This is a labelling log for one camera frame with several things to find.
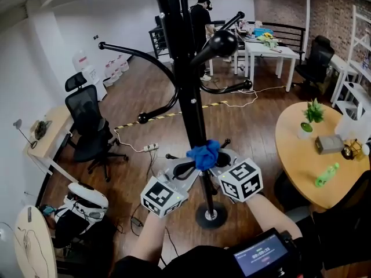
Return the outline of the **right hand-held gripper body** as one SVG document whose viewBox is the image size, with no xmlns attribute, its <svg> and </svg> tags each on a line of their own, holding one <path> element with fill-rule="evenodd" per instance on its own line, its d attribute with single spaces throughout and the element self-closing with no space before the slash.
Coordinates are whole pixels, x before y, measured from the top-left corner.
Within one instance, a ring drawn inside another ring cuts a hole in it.
<svg viewBox="0 0 371 278">
<path fill-rule="evenodd" d="M 263 189 L 259 166 L 251 158 L 244 159 L 231 149 L 219 149 L 217 162 L 210 171 L 223 193 L 231 199 L 244 202 Z"/>
</svg>

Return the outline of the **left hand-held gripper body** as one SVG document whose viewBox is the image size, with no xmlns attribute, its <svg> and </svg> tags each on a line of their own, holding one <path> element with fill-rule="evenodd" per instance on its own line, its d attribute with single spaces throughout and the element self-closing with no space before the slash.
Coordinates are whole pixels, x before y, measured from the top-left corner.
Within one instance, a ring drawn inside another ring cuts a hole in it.
<svg viewBox="0 0 371 278">
<path fill-rule="evenodd" d="M 191 158 L 171 159 L 164 171 L 147 182 L 140 195 L 141 205 L 163 218 L 188 199 L 199 173 Z"/>
</svg>

